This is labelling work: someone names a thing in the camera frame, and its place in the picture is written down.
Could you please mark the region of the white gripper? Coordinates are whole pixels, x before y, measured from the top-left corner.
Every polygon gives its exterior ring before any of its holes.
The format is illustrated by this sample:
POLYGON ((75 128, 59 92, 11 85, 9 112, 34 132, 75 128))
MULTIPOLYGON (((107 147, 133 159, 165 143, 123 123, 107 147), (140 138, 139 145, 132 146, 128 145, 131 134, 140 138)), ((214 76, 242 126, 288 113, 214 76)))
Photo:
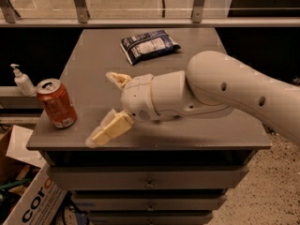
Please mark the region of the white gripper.
POLYGON ((111 109, 85 140, 88 147, 96 148, 130 130, 135 121, 150 121, 157 118, 151 99, 153 75, 131 77, 127 74, 107 72, 107 79, 122 91, 123 111, 111 109))

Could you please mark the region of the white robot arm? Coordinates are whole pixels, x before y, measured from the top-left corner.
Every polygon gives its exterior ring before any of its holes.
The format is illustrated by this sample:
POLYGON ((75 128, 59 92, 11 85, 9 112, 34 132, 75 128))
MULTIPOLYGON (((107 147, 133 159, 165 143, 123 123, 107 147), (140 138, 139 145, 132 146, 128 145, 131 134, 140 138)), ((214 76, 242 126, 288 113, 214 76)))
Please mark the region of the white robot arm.
POLYGON ((134 78, 108 72, 121 90, 122 110, 110 110, 85 144, 100 147, 140 121, 179 115, 222 117, 238 109, 300 143, 300 87, 273 79, 222 52, 195 54, 186 70, 134 78))

